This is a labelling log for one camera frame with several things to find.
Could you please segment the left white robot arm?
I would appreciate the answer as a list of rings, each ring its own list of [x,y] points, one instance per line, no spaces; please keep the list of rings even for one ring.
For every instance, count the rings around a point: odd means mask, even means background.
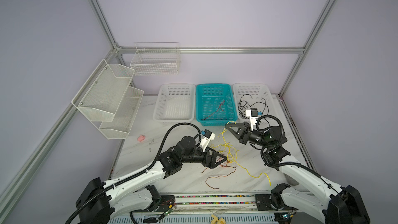
[[[183,123],[177,123],[168,129],[151,164],[116,179],[102,181],[97,177],[91,180],[66,223],[70,224],[78,217],[82,224],[106,224],[116,215],[116,205],[121,200],[176,174],[184,163],[200,163],[205,168],[214,169],[226,162],[226,156],[208,147],[214,134],[209,130],[201,131],[192,123],[189,126],[197,131],[194,137],[185,136],[175,146],[163,151],[168,135],[181,125]]]

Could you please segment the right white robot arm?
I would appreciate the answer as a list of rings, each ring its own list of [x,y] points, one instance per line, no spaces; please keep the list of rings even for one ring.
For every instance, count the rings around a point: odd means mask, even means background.
[[[249,122],[229,122],[225,129],[241,143],[261,146],[260,157],[266,167],[275,169],[298,182],[311,194],[307,195],[287,183],[271,191],[271,207],[291,207],[305,212],[323,224],[369,224],[371,222],[357,189],[341,186],[301,164],[286,149],[282,122],[275,116],[257,116],[255,108],[248,111]]]

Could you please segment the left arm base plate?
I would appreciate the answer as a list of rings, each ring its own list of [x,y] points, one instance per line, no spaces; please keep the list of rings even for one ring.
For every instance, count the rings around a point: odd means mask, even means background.
[[[149,212],[165,212],[170,205],[175,205],[175,196],[163,195],[153,200],[147,210]]]

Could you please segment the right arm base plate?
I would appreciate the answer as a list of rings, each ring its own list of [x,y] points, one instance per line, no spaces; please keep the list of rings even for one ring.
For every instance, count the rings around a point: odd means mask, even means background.
[[[296,211],[296,208],[288,206],[281,197],[274,194],[257,194],[255,202],[258,211]]]

